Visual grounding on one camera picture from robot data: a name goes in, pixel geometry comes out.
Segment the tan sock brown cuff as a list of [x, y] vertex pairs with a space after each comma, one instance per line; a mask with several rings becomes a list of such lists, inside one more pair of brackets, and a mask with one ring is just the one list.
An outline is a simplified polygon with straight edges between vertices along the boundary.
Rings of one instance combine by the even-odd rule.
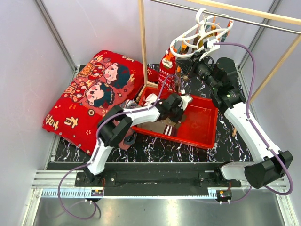
[[177, 125], [177, 124], [180, 124], [180, 123], [182, 123], [182, 122], [185, 122], [186, 118], [187, 118], [187, 115], [186, 115], [186, 114], [183, 114], [183, 115], [181, 116], [180, 120], [178, 120], [177, 122], [172, 121], [172, 119], [171, 119], [170, 117], [167, 117], [166, 119], [162, 120], [161, 122], [164, 123], [164, 124], [166, 124], [166, 125], [169, 125], [169, 126], [173, 126], [173, 127], [174, 127], [174, 126]]

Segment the red christmas sock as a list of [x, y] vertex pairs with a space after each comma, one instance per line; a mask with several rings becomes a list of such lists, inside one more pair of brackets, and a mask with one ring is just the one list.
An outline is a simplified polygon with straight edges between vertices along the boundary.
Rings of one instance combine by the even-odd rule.
[[166, 77], [168, 77], [169, 75], [175, 75], [175, 70], [176, 70], [175, 56], [170, 51], [170, 49], [168, 49], [166, 50], [165, 55], [160, 61], [159, 70], [158, 70], [158, 89], [164, 87], [162, 92], [167, 92], [170, 89], [173, 92], [176, 92], [174, 77], [171, 76], [167, 78], [167, 80], [164, 83]]

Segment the white round clip hanger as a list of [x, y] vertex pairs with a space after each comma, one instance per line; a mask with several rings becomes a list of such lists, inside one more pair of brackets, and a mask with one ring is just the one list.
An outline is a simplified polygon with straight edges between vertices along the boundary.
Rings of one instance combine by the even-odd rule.
[[[197, 42], [199, 39], [205, 39], [210, 36], [215, 36], [219, 42], [221, 42], [223, 36], [227, 36], [230, 30], [233, 27], [234, 21], [229, 20], [229, 23], [226, 28], [222, 28], [219, 24], [214, 22], [214, 16], [205, 14], [205, 8], [198, 10], [195, 16], [196, 24], [176, 37], [170, 43], [170, 51], [177, 58], [190, 58], [195, 53], [200, 53], [201, 49], [197, 47]], [[188, 47], [194, 49], [190, 54], [180, 54], [177, 53], [175, 49], [176, 43], [185, 44]]]

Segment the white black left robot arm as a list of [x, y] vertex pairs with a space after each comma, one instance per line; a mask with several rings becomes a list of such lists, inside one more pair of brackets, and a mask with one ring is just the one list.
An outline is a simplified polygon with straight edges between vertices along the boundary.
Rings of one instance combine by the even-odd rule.
[[132, 126], [166, 118], [178, 123], [191, 101], [190, 95], [172, 93], [166, 99], [157, 98], [154, 103], [136, 109], [122, 109], [119, 105], [111, 108], [99, 122], [96, 145], [84, 169], [85, 181], [91, 186], [100, 184], [101, 173], [110, 152], [125, 141], [126, 134]]

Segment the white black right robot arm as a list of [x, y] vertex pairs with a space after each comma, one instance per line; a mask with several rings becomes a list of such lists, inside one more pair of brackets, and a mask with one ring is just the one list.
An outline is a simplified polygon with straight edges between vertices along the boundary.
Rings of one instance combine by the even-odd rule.
[[221, 114], [235, 127], [253, 162], [226, 163], [214, 174], [214, 182], [225, 186], [230, 180], [247, 181], [253, 188], [267, 187], [282, 178], [293, 161], [289, 151], [281, 151], [246, 109], [246, 100], [237, 88], [235, 63], [227, 57], [204, 59], [199, 54], [176, 60], [181, 71], [189, 78], [198, 77], [210, 88], [210, 98]]

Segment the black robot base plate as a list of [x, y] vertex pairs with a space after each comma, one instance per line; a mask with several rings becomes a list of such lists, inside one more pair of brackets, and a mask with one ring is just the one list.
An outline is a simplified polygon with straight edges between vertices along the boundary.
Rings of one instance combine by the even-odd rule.
[[84, 168], [75, 179], [77, 187], [118, 187], [124, 184], [189, 184], [199, 187], [241, 187], [237, 180], [225, 180], [219, 163], [113, 163], [105, 164], [104, 171], [93, 175]]

